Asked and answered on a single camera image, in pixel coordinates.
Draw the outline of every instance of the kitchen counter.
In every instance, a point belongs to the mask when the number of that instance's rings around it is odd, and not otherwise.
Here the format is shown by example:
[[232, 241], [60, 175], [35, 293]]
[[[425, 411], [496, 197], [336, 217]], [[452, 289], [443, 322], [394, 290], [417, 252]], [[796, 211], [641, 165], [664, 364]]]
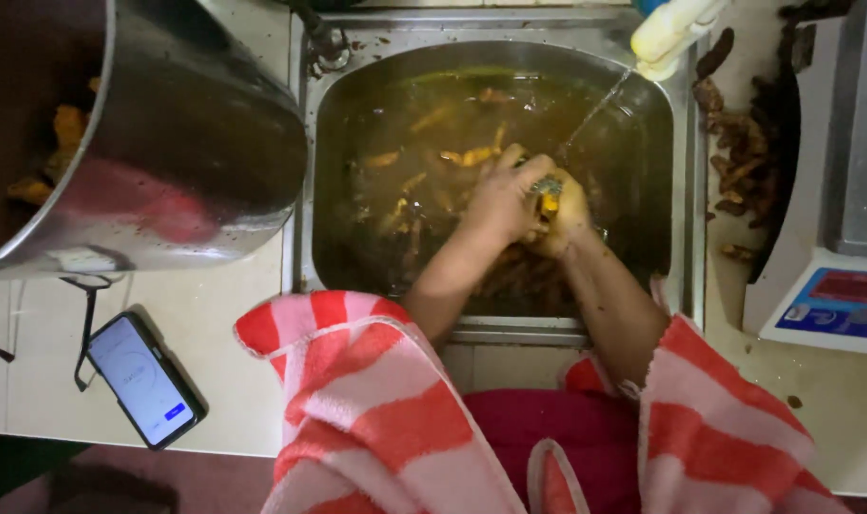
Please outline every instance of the kitchen counter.
[[[534, 3], [540, 2], [484, 2]], [[286, 80], [289, 16], [283, 7], [235, 0], [205, 4], [271, 73]], [[482, 0], [410, 4], [483, 5]], [[719, 24], [737, 33], [735, 52], [714, 76], [731, 107], [747, 105], [752, 75], [773, 69], [780, 29], [773, 9], [770, 0], [742, 0]], [[711, 179], [711, 198], [716, 190]], [[749, 269], [715, 249], [724, 242], [759, 245], [762, 234], [748, 230], [747, 220], [725, 214], [711, 221], [708, 230], [709, 343], [746, 379], [782, 400], [800, 398], [804, 406], [794, 413], [818, 445], [815, 474], [838, 493], [867, 496], [867, 355], [758, 340], [737, 330]], [[280, 290], [281, 242], [279, 234], [245, 260], [211, 270], [129, 275], [100, 294], [95, 326], [129, 306], [143, 306], [165, 347], [208, 403], [205, 420], [172, 448], [277, 455], [281, 388], [270, 366], [240, 348], [231, 327], [237, 317]], [[72, 370], [84, 310], [84, 294], [58, 280], [0, 283], [0, 346], [17, 356], [8, 365], [0, 359], [0, 434], [141, 444], [104, 380], [92, 380], [85, 393], [75, 388]], [[575, 353], [550, 347], [450, 346], [443, 360], [461, 390], [482, 391], [553, 387], [556, 369]], [[82, 376], [92, 376], [90, 365]]]

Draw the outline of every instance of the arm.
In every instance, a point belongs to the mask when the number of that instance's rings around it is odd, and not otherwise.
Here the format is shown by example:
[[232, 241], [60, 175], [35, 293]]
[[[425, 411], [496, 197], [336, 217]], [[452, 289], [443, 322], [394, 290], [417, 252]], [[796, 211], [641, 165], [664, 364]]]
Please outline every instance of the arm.
[[437, 350], [497, 256], [537, 223], [535, 198], [528, 193], [554, 170], [554, 161], [539, 156], [515, 168], [524, 153], [519, 145], [509, 146], [496, 165], [482, 168], [458, 228], [405, 295], [405, 310]]
[[645, 386], [649, 362], [668, 315], [592, 228], [585, 193], [563, 170], [563, 192], [551, 231], [535, 246], [560, 262], [595, 352], [614, 383]]

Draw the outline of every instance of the forearm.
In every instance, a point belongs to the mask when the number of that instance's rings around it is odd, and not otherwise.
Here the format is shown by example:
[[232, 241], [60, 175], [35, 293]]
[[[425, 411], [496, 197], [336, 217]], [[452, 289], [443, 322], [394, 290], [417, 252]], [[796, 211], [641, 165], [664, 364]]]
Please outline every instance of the forearm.
[[460, 226], [405, 295], [405, 310], [437, 351], [449, 338], [474, 286], [502, 250]]
[[645, 386], [668, 315], [590, 229], [571, 238], [561, 263], [595, 351], [614, 383]]

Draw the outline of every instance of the red and pink striped towel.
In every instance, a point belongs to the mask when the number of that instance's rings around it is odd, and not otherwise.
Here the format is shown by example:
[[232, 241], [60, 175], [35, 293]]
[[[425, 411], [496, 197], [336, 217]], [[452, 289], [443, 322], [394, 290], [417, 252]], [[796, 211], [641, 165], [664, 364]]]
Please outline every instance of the red and pink striped towel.
[[[237, 337], [284, 383], [283, 448], [265, 513], [515, 513], [526, 509], [424, 335], [396, 304], [322, 292], [277, 297]], [[608, 390], [588, 356], [562, 385]], [[676, 316], [640, 396], [646, 513], [847, 512], [806, 469], [814, 443]], [[563, 448], [532, 450], [531, 512], [586, 514]]]

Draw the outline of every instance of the large metal pot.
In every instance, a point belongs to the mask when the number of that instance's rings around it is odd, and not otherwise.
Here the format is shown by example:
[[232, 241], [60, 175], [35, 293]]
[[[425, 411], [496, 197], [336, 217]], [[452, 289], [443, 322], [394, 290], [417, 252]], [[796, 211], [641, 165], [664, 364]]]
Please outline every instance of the large metal pot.
[[[6, 199], [60, 103], [91, 111], [71, 167], [39, 210]], [[245, 256], [289, 216], [305, 150], [286, 89], [195, 0], [0, 0], [0, 278]]]

